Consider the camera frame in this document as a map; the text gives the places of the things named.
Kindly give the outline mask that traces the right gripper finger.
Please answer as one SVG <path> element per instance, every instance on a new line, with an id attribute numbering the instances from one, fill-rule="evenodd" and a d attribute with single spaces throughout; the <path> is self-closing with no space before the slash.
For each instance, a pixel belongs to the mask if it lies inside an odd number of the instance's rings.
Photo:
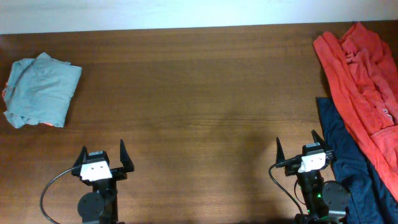
<path id="1" fill-rule="evenodd" d="M 311 131 L 311 134 L 312 134 L 312 138 L 314 140 L 314 143 L 319 143 L 321 146 L 325 145 L 325 140 L 322 139 L 320 137 L 320 135 L 314 129 Z"/>
<path id="2" fill-rule="evenodd" d="M 278 137 L 276 137 L 276 144 L 277 144 L 277 153 L 276 153 L 275 163 L 280 164 L 285 161 L 285 156 L 284 156 L 284 152 L 283 152 L 283 148 L 282 148 L 280 139 Z"/>

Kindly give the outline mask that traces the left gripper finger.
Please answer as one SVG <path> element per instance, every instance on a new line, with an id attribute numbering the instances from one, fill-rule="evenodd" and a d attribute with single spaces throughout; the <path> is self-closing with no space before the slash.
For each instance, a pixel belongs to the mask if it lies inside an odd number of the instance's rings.
<path id="1" fill-rule="evenodd" d="M 86 148 L 86 146 L 83 146 L 78 158 L 76 159 L 76 161 L 75 161 L 75 163 L 73 165 L 73 167 L 81 166 L 86 161 L 87 155 L 88 155 L 87 148 Z"/>
<path id="2" fill-rule="evenodd" d="M 122 139 L 120 139 L 120 161 L 125 172 L 134 172 L 134 164 L 127 153 L 124 141 Z"/>

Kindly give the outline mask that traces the orange printed t-shirt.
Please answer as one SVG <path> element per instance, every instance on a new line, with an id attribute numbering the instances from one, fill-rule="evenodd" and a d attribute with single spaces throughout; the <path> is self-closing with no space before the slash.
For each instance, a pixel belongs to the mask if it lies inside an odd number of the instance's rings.
<path id="1" fill-rule="evenodd" d="M 359 93 L 339 41 L 331 32 L 324 32 L 313 42 L 333 101 L 348 132 L 392 196 L 397 197 L 397 125 L 373 134 L 368 131 L 365 118 L 371 112 L 371 105 Z"/>

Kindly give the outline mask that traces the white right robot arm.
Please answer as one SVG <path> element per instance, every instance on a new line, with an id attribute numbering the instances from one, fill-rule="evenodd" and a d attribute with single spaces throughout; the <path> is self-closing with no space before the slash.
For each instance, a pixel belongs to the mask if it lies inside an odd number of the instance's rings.
<path id="1" fill-rule="evenodd" d="M 304 145 L 302 153 L 290 159 L 285 158 L 280 139 L 277 138 L 276 160 L 269 168 L 269 176 L 298 207 L 299 213 L 295 215 L 294 223 L 342 223 L 351 194 L 339 182 L 324 180 L 321 171 L 332 163 L 333 150 L 314 130 L 312 138 L 313 143 Z M 295 186 L 300 187 L 307 213 L 303 212 L 298 200 L 275 180 L 273 168 L 283 168 L 287 177 L 296 176 Z"/>

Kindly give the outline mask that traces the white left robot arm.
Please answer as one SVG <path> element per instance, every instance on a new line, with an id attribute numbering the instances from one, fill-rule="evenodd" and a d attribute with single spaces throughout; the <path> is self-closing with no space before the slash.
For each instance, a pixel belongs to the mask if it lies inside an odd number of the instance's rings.
<path id="1" fill-rule="evenodd" d="M 123 140 L 120 140 L 119 160 L 122 166 L 111 169 L 105 151 L 89 153 L 86 147 L 82 147 L 72 175 L 92 188 L 78 202 L 77 210 L 83 224 L 119 223 L 117 182 L 126 180 L 127 174 L 134 171 Z"/>

